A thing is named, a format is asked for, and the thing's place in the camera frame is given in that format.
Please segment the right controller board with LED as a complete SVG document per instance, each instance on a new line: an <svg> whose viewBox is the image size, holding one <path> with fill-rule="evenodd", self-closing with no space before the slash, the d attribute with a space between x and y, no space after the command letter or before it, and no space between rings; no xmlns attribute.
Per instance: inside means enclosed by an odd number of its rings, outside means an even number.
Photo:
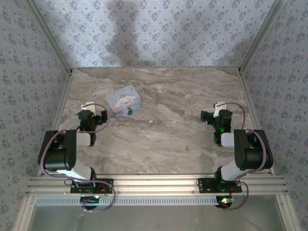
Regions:
<svg viewBox="0 0 308 231"><path fill-rule="evenodd" d="M218 204L215 205L215 207L222 210L228 210L235 201L235 198L232 198L231 196L217 196L216 200Z"/></svg>

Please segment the long aluminium mounting rail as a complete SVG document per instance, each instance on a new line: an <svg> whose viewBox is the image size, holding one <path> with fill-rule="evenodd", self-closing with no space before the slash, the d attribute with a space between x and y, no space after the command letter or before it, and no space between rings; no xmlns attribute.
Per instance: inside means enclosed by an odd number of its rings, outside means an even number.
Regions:
<svg viewBox="0 0 308 231"><path fill-rule="evenodd" d="M114 188L122 196L163 196L198 195L198 178L211 178L212 174L115 174L99 175L99 178L114 180ZM288 194L288 188L282 176L271 174L250 174L240 179L248 185L250 195ZM63 179L47 176L29 179L26 194L68 195L70 187Z"/></svg>

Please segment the aluminium frame post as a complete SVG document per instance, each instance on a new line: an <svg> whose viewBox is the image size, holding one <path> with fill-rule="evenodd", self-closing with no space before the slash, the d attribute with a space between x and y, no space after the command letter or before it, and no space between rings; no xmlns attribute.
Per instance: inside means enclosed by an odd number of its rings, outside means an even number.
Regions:
<svg viewBox="0 0 308 231"><path fill-rule="evenodd" d="M264 38L266 37L267 33L270 30L270 27L274 23L277 15L283 8L284 4L287 0L273 0L272 4L266 13L259 29L257 30L256 35L253 37L253 40L242 59L241 65L239 66L239 74L242 75L247 68L249 67L250 63L252 62L253 57L257 53L261 43L263 42Z"/></svg>
<svg viewBox="0 0 308 231"><path fill-rule="evenodd" d="M43 14L40 12L39 8L37 7L34 0L23 0L25 6L28 8L30 13L32 14L32 17L34 21L37 23L40 31L42 32L43 36L45 37L47 44L49 45L51 51L57 58L59 64L61 65L62 69L65 70L68 74L71 73L71 68L66 61L60 47L57 44L57 41L55 37L53 36L51 30L49 29L49 26L43 16Z"/></svg>

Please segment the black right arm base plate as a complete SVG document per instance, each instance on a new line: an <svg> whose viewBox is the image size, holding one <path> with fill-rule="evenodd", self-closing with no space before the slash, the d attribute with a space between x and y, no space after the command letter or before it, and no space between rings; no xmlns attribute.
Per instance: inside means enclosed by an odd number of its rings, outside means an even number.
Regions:
<svg viewBox="0 0 308 231"><path fill-rule="evenodd" d="M242 188L234 181L216 180L214 178L198 178L196 180L199 193L241 193Z"/></svg>

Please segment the aluminium table side rail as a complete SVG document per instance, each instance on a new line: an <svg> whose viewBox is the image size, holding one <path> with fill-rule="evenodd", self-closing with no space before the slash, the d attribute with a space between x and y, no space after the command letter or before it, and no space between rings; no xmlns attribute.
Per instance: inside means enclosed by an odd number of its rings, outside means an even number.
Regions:
<svg viewBox="0 0 308 231"><path fill-rule="evenodd" d="M245 126L244 126L244 128L247 128L247 129L250 129L250 130L253 130L255 128L259 129L260 123L259 123L259 119L258 119L257 114L256 114L255 107L253 105L252 96L249 93L248 85L247 85L245 78L244 78L244 76L241 72L240 72L239 80L240 80L241 87L243 89L244 98L245 98L247 108L248 108L248 112L245 112Z"/></svg>
<svg viewBox="0 0 308 231"><path fill-rule="evenodd" d="M61 97L60 97L60 101L57 106L57 111L56 111L56 114L55 114L55 117L52 123L51 130L57 130L61 124L62 114L63 114L64 107L66 104L69 89L72 83L72 72L73 72L73 69L70 69L68 76L67 76L67 80L63 88L63 91L62 91L62 94L61 94Z"/></svg>

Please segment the left controller board with LED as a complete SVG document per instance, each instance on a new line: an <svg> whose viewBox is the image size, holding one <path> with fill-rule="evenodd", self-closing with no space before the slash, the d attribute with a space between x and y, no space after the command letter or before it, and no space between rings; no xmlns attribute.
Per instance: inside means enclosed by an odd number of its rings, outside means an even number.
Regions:
<svg viewBox="0 0 308 231"><path fill-rule="evenodd" d="M100 198L99 196L83 196L80 198L80 204L84 211L92 211L97 207Z"/></svg>

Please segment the controller board with led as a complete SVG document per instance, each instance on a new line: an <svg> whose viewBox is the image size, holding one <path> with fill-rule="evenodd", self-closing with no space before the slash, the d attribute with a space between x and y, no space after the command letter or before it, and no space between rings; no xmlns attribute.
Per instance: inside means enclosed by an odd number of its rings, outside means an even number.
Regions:
<svg viewBox="0 0 308 231"><path fill-rule="evenodd" d="M231 196L217 196L216 200L218 204L215 205L215 207L222 210L228 210L235 201L235 198L232 198Z"/></svg>
<svg viewBox="0 0 308 231"><path fill-rule="evenodd" d="M83 196L80 198L80 204L84 211L92 211L97 207L100 198L99 196Z"/></svg>

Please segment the light blue cartoon tin box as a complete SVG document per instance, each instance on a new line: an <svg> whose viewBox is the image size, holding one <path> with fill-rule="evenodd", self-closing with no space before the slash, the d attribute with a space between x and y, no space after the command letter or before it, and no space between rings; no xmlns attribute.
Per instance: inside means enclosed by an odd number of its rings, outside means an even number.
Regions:
<svg viewBox="0 0 308 231"><path fill-rule="evenodd" d="M128 108L133 112L141 107L141 97L134 88L125 87L106 96L106 101L115 117L128 116Z"/></svg>

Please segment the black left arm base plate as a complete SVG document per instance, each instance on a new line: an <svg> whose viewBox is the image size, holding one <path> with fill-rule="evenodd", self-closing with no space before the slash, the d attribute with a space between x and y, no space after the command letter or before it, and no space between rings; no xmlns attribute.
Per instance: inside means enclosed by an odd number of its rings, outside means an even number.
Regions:
<svg viewBox="0 0 308 231"><path fill-rule="evenodd" d="M85 193L85 194L112 194L112 189L109 185L100 182L75 182L73 181L70 188L70 193Z"/></svg>

